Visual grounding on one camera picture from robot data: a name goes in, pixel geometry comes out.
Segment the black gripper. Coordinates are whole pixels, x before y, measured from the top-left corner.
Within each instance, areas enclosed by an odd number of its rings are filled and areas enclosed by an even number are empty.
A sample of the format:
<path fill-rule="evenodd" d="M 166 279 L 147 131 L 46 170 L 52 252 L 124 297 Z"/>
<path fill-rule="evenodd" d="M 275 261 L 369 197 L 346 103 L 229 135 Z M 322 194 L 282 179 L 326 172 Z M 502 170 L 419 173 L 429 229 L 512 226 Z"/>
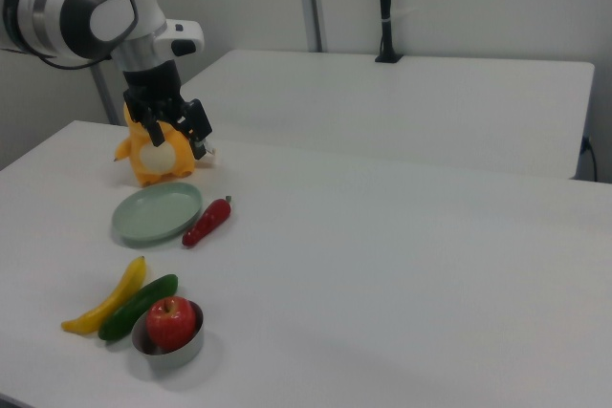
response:
<path fill-rule="evenodd" d="M 142 122 L 154 147 L 164 143 L 159 120 L 172 124 L 181 118 L 179 131 L 188 140 L 194 159 L 207 154 L 211 124 L 199 99 L 184 102 L 174 60 L 144 71 L 123 72 L 123 76 L 128 85 L 123 96 L 130 118 Z"/>

